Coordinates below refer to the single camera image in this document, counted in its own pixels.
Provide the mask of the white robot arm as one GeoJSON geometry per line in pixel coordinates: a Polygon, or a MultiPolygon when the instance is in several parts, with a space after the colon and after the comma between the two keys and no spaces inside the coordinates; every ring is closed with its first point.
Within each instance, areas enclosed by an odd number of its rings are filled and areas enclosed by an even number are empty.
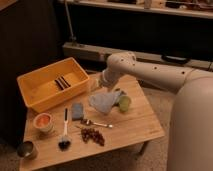
{"type": "Polygon", "coordinates": [[[132,52],[114,53],[95,87],[114,87],[131,75],[175,95],[169,128],[167,171],[213,171],[213,72],[143,63],[132,52]]]}

